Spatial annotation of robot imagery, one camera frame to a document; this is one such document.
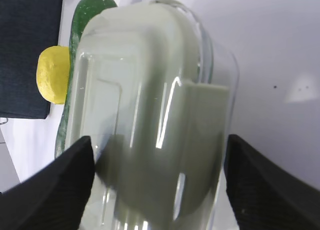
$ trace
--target yellow ball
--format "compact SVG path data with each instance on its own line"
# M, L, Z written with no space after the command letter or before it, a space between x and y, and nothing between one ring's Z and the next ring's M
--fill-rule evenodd
M64 104L70 71L69 48L52 46L39 56L36 84L41 95L55 104Z

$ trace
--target green glass object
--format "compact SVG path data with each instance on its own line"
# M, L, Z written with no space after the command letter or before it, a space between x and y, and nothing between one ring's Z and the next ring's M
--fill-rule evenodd
M71 35L69 40L70 52L70 74L65 105L58 128L56 141L55 141L55 157L61 155L65 150L66 132L69 118L70 99L72 91L72 81L75 69L75 59L78 44L87 23L96 15L100 14L103 10L117 7L114 0L81 0L73 15L71 25Z

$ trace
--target clear glass jar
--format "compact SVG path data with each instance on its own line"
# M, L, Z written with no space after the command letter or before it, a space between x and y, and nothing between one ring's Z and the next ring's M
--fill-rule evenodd
M81 229L211 229L238 82L231 53L172 0L103 11L76 56L66 147L103 167Z

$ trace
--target dark blue cloth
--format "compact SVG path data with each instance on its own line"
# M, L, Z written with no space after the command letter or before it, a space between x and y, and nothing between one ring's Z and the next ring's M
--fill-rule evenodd
M0 0L0 117L45 119L39 54L58 44L62 0Z

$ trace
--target black rubber pad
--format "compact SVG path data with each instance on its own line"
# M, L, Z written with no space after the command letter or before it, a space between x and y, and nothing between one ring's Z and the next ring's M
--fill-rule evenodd
M42 171L0 195L0 229L77 230L94 175L91 140L82 137Z
M320 229L320 192L236 135L229 137L224 169L240 230Z

